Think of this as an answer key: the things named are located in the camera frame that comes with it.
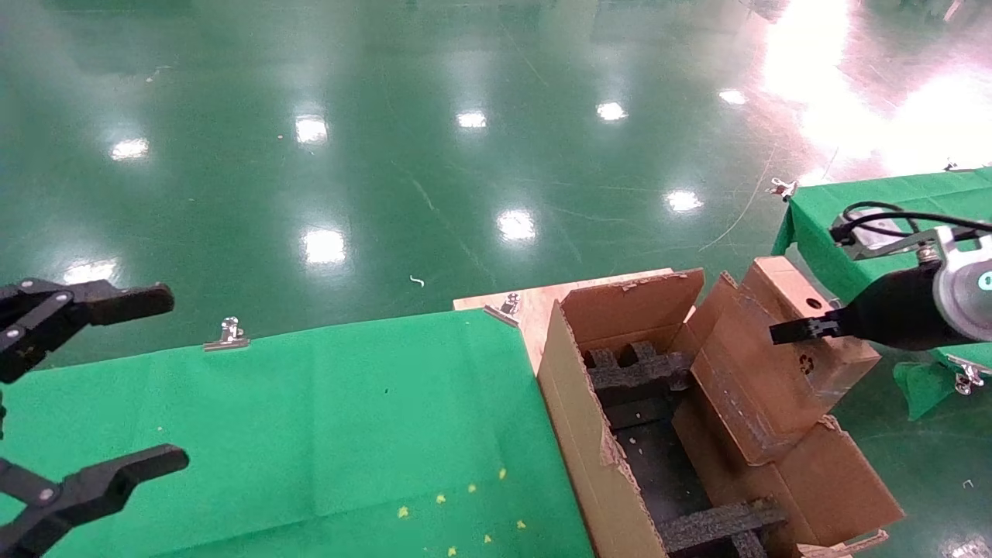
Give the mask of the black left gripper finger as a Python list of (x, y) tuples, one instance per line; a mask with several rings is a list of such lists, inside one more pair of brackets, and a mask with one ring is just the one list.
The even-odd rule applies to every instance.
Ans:
[(1, 289), (1, 381), (14, 384), (85, 326), (110, 326), (170, 313), (166, 284), (146, 288), (97, 280), (57, 284), (22, 279)]
[(121, 512), (139, 484), (181, 472), (184, 449), (162, 444), (68, 474), (54, 483), (2, 460), (1, 491), (24, 508), (1, 529), (4, 557), (43, 557), (72, 529)]

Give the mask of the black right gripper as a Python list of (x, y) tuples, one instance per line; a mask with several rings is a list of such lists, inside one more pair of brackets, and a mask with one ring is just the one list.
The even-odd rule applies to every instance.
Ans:
[(938, 265), (885, 274), (841, 308), (841, 325), (829, 318), (805, 318), (770, 326), (774, 345), (824, 338), (872, 340), (900, 350), (932, 350), (952, 343), (952, 329), (933, 294)]

